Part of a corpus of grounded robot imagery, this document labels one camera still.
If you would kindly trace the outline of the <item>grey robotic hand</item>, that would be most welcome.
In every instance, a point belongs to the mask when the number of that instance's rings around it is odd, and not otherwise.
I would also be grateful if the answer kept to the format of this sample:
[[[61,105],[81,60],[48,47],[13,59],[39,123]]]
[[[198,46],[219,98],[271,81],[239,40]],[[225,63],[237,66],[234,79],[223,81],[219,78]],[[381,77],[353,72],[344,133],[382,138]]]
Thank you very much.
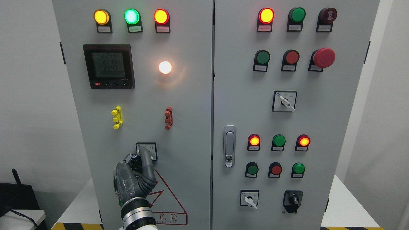
[[[140,147],[137,153],[128,154],[122,162],[117,163],[113,179],[121,207],[132,198],[146,198],[156,185],[150,151]]]

